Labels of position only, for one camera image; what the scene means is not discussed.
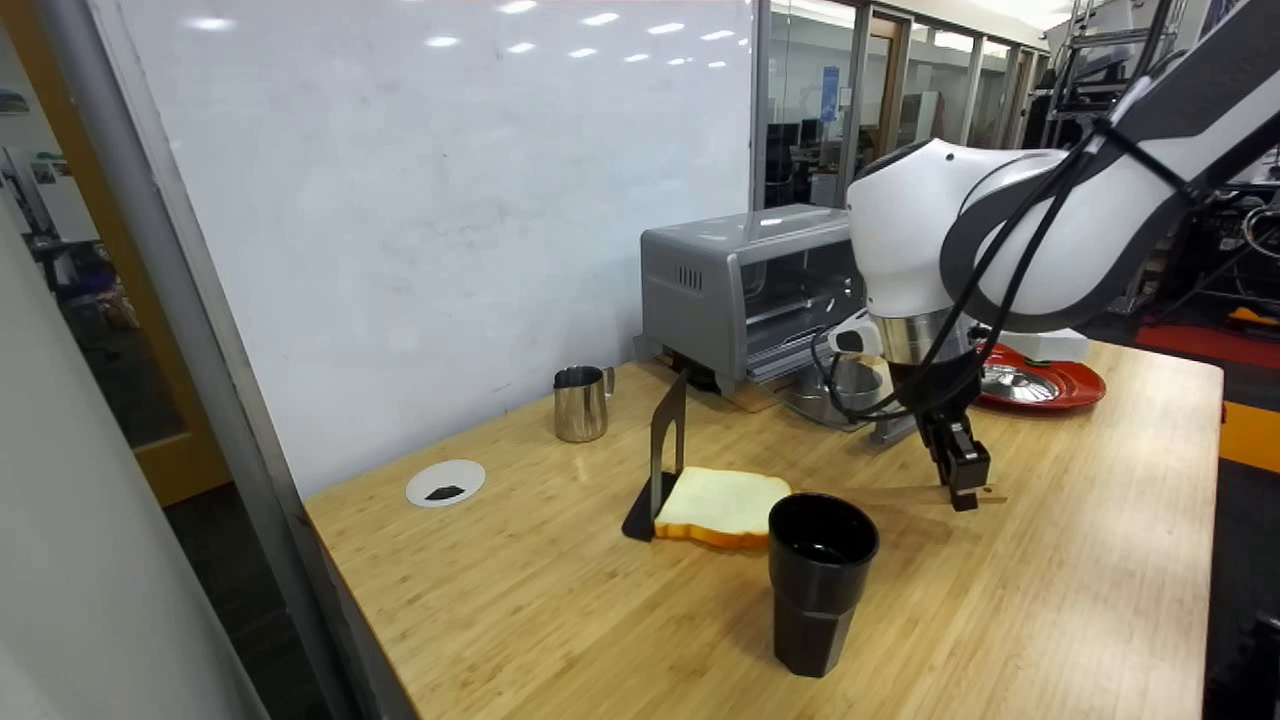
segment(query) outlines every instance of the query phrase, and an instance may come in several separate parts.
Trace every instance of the wooden countertop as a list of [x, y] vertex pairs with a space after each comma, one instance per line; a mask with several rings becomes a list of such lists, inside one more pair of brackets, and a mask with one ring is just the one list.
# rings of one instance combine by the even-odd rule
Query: wooden countertop
[[[774, 398], [694, 392], [688, 463], [844, 496], [882, 555], [823, 680], [774, 658], [765, 555], [620, 536], [660, 366], [623, 366], [595, 442], [554, 398], [307, 499], [423, 716], [1199, 716], [1219, 372], [1095, 343], [1090, 415], [973, 413], [996, 492], [951, 512], [924, 442], [890, 450]], [[405, 479], [481, 460], [476, 499]]]

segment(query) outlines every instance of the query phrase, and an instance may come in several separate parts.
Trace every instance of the red plate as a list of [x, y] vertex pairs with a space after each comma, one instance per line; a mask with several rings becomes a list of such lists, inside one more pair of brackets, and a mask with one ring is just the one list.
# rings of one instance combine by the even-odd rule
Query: red plate
[[1036, 365], [1005, 343], [991, 347], [980, 403], [1029, 413], [1079, 413], [1108, 397], [1108, 383], [1074, 360]]

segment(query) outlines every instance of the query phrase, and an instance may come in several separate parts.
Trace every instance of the whiteboard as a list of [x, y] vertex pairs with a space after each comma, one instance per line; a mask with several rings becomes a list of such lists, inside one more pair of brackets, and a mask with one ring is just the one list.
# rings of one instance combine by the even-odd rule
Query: whiteboard
[[747, 207], [743, 0], [103, 10], [302, 492], [623, 360], [639, 230]]

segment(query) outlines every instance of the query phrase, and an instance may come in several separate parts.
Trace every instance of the black plastic cup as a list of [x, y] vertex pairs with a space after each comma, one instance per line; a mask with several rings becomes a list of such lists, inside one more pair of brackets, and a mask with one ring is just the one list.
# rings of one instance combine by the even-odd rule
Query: black plastic cup
[[876, 525], [836, 496], [774, 502], [774, 657], [788, 673], [827, 677], [836, 668], [876, 547]]

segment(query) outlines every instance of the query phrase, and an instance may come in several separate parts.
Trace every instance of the toast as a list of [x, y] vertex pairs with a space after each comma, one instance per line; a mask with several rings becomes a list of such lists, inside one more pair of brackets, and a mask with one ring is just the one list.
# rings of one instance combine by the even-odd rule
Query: toast
[[656, 536], [721, 553], [765, 553], [767, 512], [791, 496], [788, 479], [730, 466], [683, 466], [656, 515]]

